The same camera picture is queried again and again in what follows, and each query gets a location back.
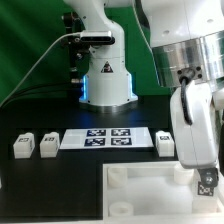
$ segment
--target white cube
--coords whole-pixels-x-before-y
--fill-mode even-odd
[[[45,134],[40,143],[41,158],[56,157],[60,146],[59,134],[52,132]]]
[[[16,159],[30,158],[33,149],[35,148],[34,135],[32,133],[19,135],[13,148]]]
[[[160,157],[174,156],[174,141],[169,132],[158,131],[156,133],[156,148]]]

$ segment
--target white box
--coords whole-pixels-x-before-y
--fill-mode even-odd
[[[103,220],[106,224],[223,224],[224,178],[219,175],[217,211],[196,213],[192,202],[192,185],[179,185],[174,181],[174,167],[179,162],[122,163],[103,165]],[[128,181],[122,188],[108,184],[108,169],[123,166],[128,170]],[[110,208],[117,202],[120,216],[112,216]]]
[[[13,148],[16,159],[30,158],[33,149],[35,148],[34,135],[32,133],[19,135]]]
[[[50,134],[45,134],[40,143],[41,158],[56,157],[59,147],[60,139],[58,133],[52,132]]]
[[[160,157],[174,156],[174,141],[169,132],[158,131],[155,142]]]

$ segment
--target label sticker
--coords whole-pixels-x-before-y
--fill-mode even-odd
[[[29,138],[20,138],[19,139],[19,142],[28,142],[29,141]]]
[[[131,138],[111,138],[111,145],[132,145]]]
[[[104,146],[105,138],[89,138],[85,140],[85,146]]]
[[[160,136],[160,140],[170,140],[169,136]]]
[[[214,195],[214,187],[204,187],[201,182],[198,182],[198,195],[212,197]]]
[[[111,135],[112,136],[130,136],[131,131],[130,129],[112,129]]]
[[[110,66],[110,63],[107,61],[103,67],[103,69],[101,70],[101,73],[113,73],[113,69]]]
[[[53,142],[54,141],[54,137],[45,138],[44,141]]]
[[[93,137],[93,136],[106,136],[106,130],[88,130],[87,131],[87,137]]]

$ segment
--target cable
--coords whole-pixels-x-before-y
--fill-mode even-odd
[[[2,107],[6,106],[11,100],[14,100],[18,97],[23,97],[27,95],[33,95],[33,94],[42,94],[42,93],[53,93],[53,92],[63,92],[63,91],[68,91],[71,90],[72,88],[67,88],[67,89],[60,89],[60,90],[48,90],[48,91],[39,91],[39,92],[32,92],[32,93],[23,93],[23,94],[18,94],[18,95],[13,95],[10,99],[4,102]]]
[[[184,119],[187,124],[192,125],[192,119],[190,117],[190,113],[188,111],[188,102],[187,102],[187,96],[186,96],[186,79],[183,79],[181,82],[181,103],[184,113]]]
[[[25,93],[25,92],[28,92],[28,91],[32,91],[32,90],[35,90],[35,89],[46,88],[46,87],[53,87],[53,86],[61,86],[61,85],[69,85],[69,84],[71,85],[71,82],[39,84],[39,85],[30,86],[30,87],[21,89],[21,90],[15,92],[13,94],[13,96],[16,96],[16,95],[19,95],[21,93]]]
[[[29,75],[33,72],[33,70],[37,67],[37,65],[45,58],[45,56],[51,51],[51,49],[62,39],[69,36],[78,36],[80,33],[70,33],[65,34],[59,37],[55,42],[53,42],[50,47],[44,52],[44,54],[37,60],[37,62],[31,67],[31,69],[26,73],[23,79],[19,82],[19,84],[14,88],[14,90],[2,101],[0,104],[0,108],[4,105],[4,103],[19,89],[19,87],[25,82],[25,80],[29,77]]]

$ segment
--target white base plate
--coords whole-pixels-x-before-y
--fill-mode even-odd
[[[148,128],[68,129],[60,149],[153,147]]]

